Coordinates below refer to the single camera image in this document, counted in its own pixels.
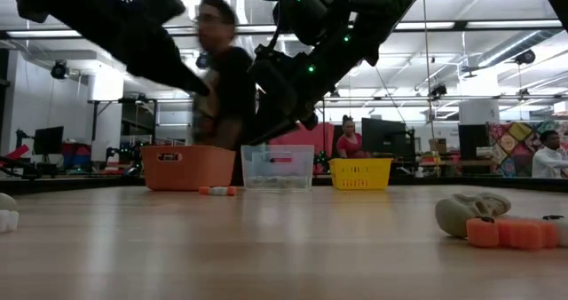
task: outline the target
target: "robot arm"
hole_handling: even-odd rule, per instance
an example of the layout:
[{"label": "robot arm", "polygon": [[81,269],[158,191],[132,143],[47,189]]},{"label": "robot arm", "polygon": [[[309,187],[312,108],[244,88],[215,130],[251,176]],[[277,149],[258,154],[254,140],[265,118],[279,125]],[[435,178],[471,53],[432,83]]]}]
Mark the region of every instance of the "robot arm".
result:
[{"label": "robot arm", "polygon": [[20,16],[25,17],[22,11],[43,14],[43,19],[52,15],[110,52],[133,75],[184,91],[209,94],[201,79],[184,64],[173,39],[162,27],[185,11],[180,0],[17,1]]},{"label": "robot arm", "polygon": [[[354,66],[365,60],[374,66],[378,50],[416,0],[281,0],[278,22],[310,54],[294,58],[259,46],[250,69],[266,91],[258,109],[258,144],[277,137],[300,121],[308,129],[317,124],[314,106]],[[357,17],[350,26],[352,12]]]}]

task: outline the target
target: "woman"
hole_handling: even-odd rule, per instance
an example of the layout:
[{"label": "woman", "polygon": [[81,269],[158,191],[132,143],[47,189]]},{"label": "woman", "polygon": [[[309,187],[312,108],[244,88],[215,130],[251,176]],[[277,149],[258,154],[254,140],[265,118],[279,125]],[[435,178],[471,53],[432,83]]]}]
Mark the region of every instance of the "woman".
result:
[{"label": "woman", "polygon": [[370,154],[363,151],[363,138],[355,132],[353,118],[343,117],[343,135],[337,140],[337,152],[342,158],[369,158]]}]

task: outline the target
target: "computer monitor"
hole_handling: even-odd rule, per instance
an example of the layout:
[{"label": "computer monitor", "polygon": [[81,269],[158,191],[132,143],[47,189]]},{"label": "computer monitor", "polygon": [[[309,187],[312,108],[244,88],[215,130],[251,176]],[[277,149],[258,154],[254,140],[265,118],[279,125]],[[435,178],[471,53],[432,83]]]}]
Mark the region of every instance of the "computer monitor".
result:
[{"label": "computer monitor", "polygon": [[35,131],[34,154],[61,154],[63,150],[63,127]]},{"label": "computer monitor", "polygon": [[363,118],[361,125],[364,151],[395,156],[415,155],[413,140],[406,136],[404,123]]}]

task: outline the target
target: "wooden table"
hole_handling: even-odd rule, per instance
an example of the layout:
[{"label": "wooden table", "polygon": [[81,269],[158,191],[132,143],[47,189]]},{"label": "wooden table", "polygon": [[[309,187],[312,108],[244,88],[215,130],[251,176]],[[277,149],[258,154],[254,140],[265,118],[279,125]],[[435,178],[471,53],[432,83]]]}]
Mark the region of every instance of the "wooden table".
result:
[{"label": "wooden table", "polygon": [[[474,249],[438,230],[438,199],[481,191],[22,196],[20,229],[0,235],[0,298],[567,299],[568,249]],[[513,214],[568,214],[560,193],[489,191]]]}]

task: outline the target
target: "clear plastic bin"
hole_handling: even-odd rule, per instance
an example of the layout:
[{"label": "clear plastic bin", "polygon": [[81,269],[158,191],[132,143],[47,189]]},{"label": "clear plastic bin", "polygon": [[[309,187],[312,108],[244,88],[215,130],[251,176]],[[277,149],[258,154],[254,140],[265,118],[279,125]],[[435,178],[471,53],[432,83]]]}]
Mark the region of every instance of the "clear plastic bin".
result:
[{"label": "clear plastic bin", "polygon": [[312,189],[313,146],[242,146],[245,188],[259,191]]}]

